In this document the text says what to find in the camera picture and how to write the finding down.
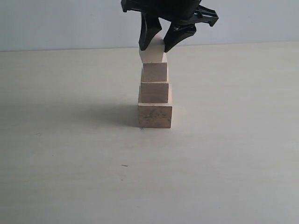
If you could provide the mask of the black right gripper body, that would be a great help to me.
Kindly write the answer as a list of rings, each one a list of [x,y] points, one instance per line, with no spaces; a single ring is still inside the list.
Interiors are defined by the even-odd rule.
[[[200,3],[200,0],[122,0],[121,7],[123,12],[142,12],[180,26],[207,23],[212,27],[219,17]]]

